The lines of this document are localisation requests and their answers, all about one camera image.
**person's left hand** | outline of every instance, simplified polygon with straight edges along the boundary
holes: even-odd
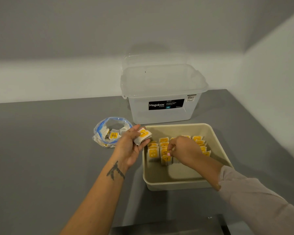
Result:
[[[136,162],[139,152],[150,142],[150,139],[146,139],[141,142],[140,146],[133,142],[140,135],[137,132],[139,129],[140,125],[137,124],[123,133],[113,152],[113,156],[116,156],[120,162],[124,163],[127,167],[126,169],[129,169]]]

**person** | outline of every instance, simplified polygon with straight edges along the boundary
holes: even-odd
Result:
[[[119,139],[111,158],[60,235],[109,234],[126,172],[150,142],[147,139],[140,146],[133,143],[140,135],[139,128],[140,125],[133,126]],[[187,137],[170,140],[168,150],[168,154],[204,177],[255,234],[294,234],[294,206],[259,180],[247,178],[203,155],[200,147]]]

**person's left arm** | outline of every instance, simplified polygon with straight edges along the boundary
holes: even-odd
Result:
[[[126,172],[150,142],[147,139],[139,147],[133,143],[140,135],[139,128],[140,125],[133,126],[119,139],[111,158],[60,235],[109,234]]]

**leaf tattoo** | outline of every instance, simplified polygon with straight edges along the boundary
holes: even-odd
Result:
[[[112,180],[114,180],[114,171],[117,171],[118,174],[121,175],[121,177],[123,177],[123,179],[125,179],[124,174],[120,171],[120,169],[118,169],[118,161],[113,165],[113,167],[110,169],[110,171],[108,171],[107,176],[111,176]]]

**storage box lid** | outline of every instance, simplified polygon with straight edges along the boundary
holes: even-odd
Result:
[[[192,94],[207,91],[208,84],[205,77],[191,65],[181,62],[181,59],[173,55],[166,59],[163,55],[156,58],[154,55],[126,57],[121,76],[123,98]]]

